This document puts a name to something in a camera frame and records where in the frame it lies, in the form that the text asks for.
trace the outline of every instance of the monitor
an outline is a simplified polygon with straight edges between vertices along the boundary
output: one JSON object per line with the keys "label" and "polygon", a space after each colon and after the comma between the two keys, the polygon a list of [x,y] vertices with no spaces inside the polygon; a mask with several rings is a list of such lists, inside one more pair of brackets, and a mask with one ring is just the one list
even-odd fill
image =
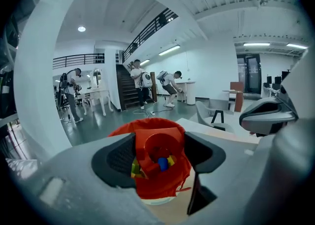
{"label": "monitor", "polygon": [[269,83],[269,84],[272,83],[271,76],[267,76],[267,83]]}
{"label": "monitor", "polygon": [[279,90],[280,88],[281,88],[281,85],[279,83],[273,83],[272,84],[272,89]]}
{"label": "monitor", "polygon": [[275,77],[275,83],[276,84],[281,84],[281,76],[276,76]]}
{"label": "monitor", "polygon": [[289,71],[282,71],[282,80],[284,80],[289,73]]}

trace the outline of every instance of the fluorescent light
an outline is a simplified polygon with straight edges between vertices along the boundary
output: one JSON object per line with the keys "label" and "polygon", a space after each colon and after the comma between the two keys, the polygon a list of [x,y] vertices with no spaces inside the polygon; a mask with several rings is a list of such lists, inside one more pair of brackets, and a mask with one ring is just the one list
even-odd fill
{"label": "fluorescent light", "polygon": [[85,27],[84,26],[79,26],[78,27],[79,32],[85,32]]}
{"label": "fluorescent light", "polygon": [[147,62],[149,62],[149,61],[150,61],[150,60],[145,60],[145,61],[141,62],[140,65],[143,65],[143,64],[145,64],[145,63],[147,63]]}
{"label": "fluorescent light", "polygon": [[270,43],[244,43],[244,46],[269,46]]}
{"label": "fluorescent light", "polygon": [[166,51],[164,51],[164,52],[161,52],[160,54],[158,54],[158,55],[164,55],[164,54],[167,54],[167,53],[169,53],[169,52],[171,52],[171,51],[174,51],[174,50],[176,50],[176,49],[178,49],[178,48],[180,48],[180,45],[177,45],[177,46],[174,46],[174,47],[172,47],[172,48],[170,48],[170,49],[168,49],[168,50],[166,50]]}
{"label": "fluorescent light", "polygon": [[299,45],[294,45],[294,44],[288,44],[286,46],[296,47],[296,48],[300,48],[300,49],[307,49],[307,46],[299,46]]}

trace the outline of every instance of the glass door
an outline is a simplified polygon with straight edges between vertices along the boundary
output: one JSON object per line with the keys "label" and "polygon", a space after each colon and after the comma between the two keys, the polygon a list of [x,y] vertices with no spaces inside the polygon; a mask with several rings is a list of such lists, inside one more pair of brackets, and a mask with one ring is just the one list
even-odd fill
{"label": "glass door", "polygon": [[259,54],[237,55],[238,78],[244,84],[245,93],[261,93],[261,69]]}
{"label": "glass door", "polygon": [[261,70],[259,56],[247,57],[248,92],[261,93]]}

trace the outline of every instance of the white t-shirt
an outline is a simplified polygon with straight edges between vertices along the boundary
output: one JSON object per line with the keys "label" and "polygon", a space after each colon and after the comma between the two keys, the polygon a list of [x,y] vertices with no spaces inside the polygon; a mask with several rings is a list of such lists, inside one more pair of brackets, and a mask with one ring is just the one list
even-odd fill
{"label": "white t-shirt", "polygon": [[166,86],[170,84],[171,82],[174,82],[174,76],[171,73],[168,73],[167,75],[164,76],[164,82],[163,86]]}
{"label": "white t-shirt", "polygon": [[[145,73],[145,70],[142,69],[142,68],[138,68],[138,69],[133,69],[131,72],[130,72],[130,76],[138,76],[140,73]],[[140,76],[134,80],[134,84],[136,86],[136,89],[140,87],[139,83],[140,83]]]}
{"label": "white t-shirt", "polygon": [[[67,74],[67,82],[69,84],[71,84],[71,79],[75,80],[75,77],[76,77],[76,74],[75,74],[75,70],[74,71],[71,71],[69,74]],[[68,94],[71,94],[71,95],[74,95],[74,88],[73,86],[68,86],[64,89],[64,92],[65,93],[68,93]]]}

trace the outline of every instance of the black railing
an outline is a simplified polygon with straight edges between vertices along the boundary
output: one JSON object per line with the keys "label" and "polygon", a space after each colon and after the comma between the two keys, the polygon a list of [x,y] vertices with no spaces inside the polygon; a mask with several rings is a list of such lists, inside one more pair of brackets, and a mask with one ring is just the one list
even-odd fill
{"label": "black railing", "polygon": [[104,54],[78,54],[69,55],[53,60],[53,69],[82,64],[104,63]]}
{"label": "black railing", "polygon": [[142,31],[141,33],[133,40],[133,42],[127,47],[124,51],[123,59],[126,61],[130,55],[149,37],[155,34],[159,29],[165,26],[167,23],[171,22],[173,19],[178,16],[171,11],[169,8],[166,8],[161,12],[155,19],[153,19]]}

